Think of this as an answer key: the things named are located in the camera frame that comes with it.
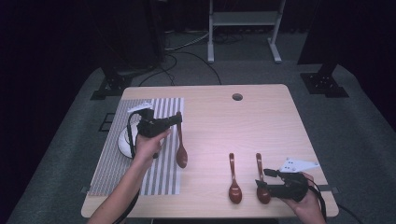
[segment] spoon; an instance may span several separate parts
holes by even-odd
[[[242,190],[239,188],[238,184],[236,183],[235,179],[235,169],[233,164],[233,153],[230,153],[230,165],[231,165],[231,174],[233,177],[233,183],[230,186],[229,196],[231,202],[233,203],[240,203],[242,201]]]
[[[186,148],[184,148],[184,146],[183,146],[181,123],[177,123],[177,133],[178,133],[179,146],[178,146],[178,150],[177,150],[177,154],[176,154],[176,162],[180,168],[185,168],[187,166],[187,161],[189,160],[189,157],[187,155]]]
[[[256,160],[257,160],[257,167],[259,168],[260,181],[264,182],[264,177],[262,175],[262,154],[257,153]],[[268,192],[268,190],[260,187],[257,187],[257,198],[261,203],[265,203],[265,204],[271,201],[271,195]]]

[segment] white shelf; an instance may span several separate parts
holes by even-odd
[[[277,11],[213,12],[213,25],[275,25],[276,16]]]

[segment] black curtain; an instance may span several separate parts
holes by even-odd
[[[97,68],[80,1],[0,3],[0,223],[23,194],[69,106]]]
[[[298,63],[336,60],[396,130],[396,3],[321,0]]]

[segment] human hand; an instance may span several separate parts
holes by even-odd
[[[308,179],[308,185],[314,186],[314,177],[306,173],[303,173],[303,175]],[[312,192],[311,190],[308,190],[305,197],[298,203],[295,202],[293,199],[281,199],[281,200],[293,210],[294,214],[304,224],[326,223],[320,211],[318,198],[315,195],[315,193]]]
[[[136,155],[134,156],[134,161],[143,161],[144,163],[151,164],[153,155],[159,153],[161,150],[160,141],[170,132],[171,130],[168,129],[152,138],[138,134],[136,137]]]

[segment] table hole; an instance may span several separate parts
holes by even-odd
[[[235,93],[235,94],[233,94],[233,99],[234,99],[235,101],[241,101],[243,98],[244,98],[244,97],[243,97],[242,94],[240,94],[240,93]]]

